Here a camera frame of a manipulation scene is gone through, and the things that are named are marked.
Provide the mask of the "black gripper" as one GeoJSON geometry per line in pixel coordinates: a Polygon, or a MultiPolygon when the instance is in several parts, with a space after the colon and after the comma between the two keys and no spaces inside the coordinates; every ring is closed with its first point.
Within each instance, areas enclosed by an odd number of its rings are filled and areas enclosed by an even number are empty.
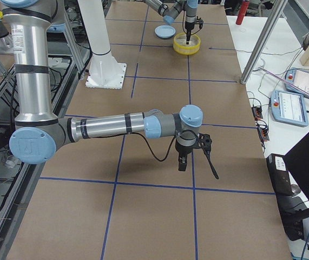
{"type": "Polygon", "coordinates": [[[191,37],[190,35],[193,29],[194,29],[194,23],[185,21],[186,45],[189,45],[190,43],[190,37],[191,37]]]}
{"type": "Polygon", "coordinates": [[[178,141],[175,142],[175,149],[179,154],[178,157],[178,171],[185,171],[187,167],[186,157],[193,151],[193,146],[184,146],[178,141]]]}

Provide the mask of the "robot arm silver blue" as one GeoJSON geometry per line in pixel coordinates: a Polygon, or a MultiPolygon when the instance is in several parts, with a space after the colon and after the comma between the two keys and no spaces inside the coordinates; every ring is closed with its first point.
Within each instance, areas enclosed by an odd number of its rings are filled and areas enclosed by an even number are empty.
{"type": "MultiPolygon", "coordinates": [[[[11,153],[21,162],[37,165],[50,160],[67,144],[85,139],[103,139],[122,135],[140,135],[157,161],[165,161],[172,143],[178,152],[178,170],[185,171],[188,154],[204,149],[199,133],[203,112],[195,105],[185,105],[179,113],[124,113],[96,118],[66,117],[73,90],[66,86],[67,96],[57,115],[52,106],[47,32],[58,16],[64,17],[64,3],[59,1],[0,1],[3,15],[11,27],[19,114],[15,130],[9,138],[11,153]],[[173,137],[163,159],[155,156],[147,138],[173,137]]],[[[144,1],[172,22],[184,11],[187,40],[197,24],[198,1],[178,1],[171,8],[162,1],[144,1]]],[[[102,1],[78,1],[90,46],[91,64],[87,87],[121,89],[127,65],[119,63],[111,53],[102,1]]]]}
{"type": "Polygon", "coordinates": [[[155,10],[160,16],[162,16],[163,21],[167,25],[171,25],[178,17],[178,15],[184,11],[186,44],[189,43],[192,30],[194,29],[195,25],[199,23],[197,17],[198,1],[175,1],[171,7],[169,7],[164,2],[157,0],[148,0],[143,2],[155,10]]]}

